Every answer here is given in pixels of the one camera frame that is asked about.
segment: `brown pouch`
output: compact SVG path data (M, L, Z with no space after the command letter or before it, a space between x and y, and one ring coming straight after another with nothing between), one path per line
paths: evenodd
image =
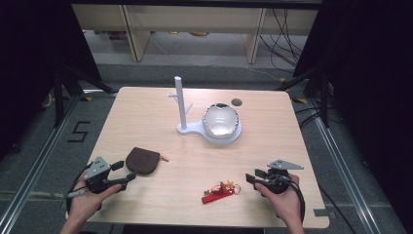
M126 165L129 170L140 175L149 175L158 166L161 154L135 147L128 155Z

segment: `human hand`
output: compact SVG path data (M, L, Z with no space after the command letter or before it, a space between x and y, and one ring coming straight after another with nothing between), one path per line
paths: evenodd
M297 175L289 174L289 177L291 181L299 184L300 178ZM292 187L288 186L281 194L271 192L260 183L255 183L255 188L270 200L276 215L285 222L290 233L304 233L301 223L300 200Z
M85 183L86 171L79 177L78 182L74 187L74 191L77 189L86 189ZM78 233L83 224L97 211L102 202L117 193L122 188L121 184L116 184L107 188L101 193L92 193L87 191L85 194L74 197L71 199L70 213L67 221L65 222L60 233Z

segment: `red strap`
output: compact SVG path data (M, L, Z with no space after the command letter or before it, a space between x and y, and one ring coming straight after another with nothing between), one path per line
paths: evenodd
M207 195L207 196L203 197L203 203L205 204L205 203L213 202L215 200L231 196L234 193L235 193L234 189L228 189L228 190L225 190L223 193L220 193L220 194L210 194L210 195Z

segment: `silver bowl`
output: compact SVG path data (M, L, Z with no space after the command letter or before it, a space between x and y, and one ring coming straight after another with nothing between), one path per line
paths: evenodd
M213 138L231 137L240 119L237 111L231 106L223 103L211 105L203 116L203 126L206 134Z

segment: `light wood table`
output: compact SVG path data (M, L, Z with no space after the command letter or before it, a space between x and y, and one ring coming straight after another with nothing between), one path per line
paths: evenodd
M126 191L107 199L90 221L167 225L229 227L284 226L266 198L245 181L245 173L267 171L267 164L283 159L304 166L290 171L300 176L306 200L304 227L325 228L324 210L314 171L287 93L241 90L183 89L188 122L200 120L213 103L231 104L243 124L241 136L226 146L213 145L199 135L183 136L177 103L168 94L174 88L123 88L117 95L91 156L113 164L125 160L134 147L160 152L157 170L138 176ZM124 167L109 178L129 174ZM242 188L239 195L203 205L204 191L219 181L233 180Z

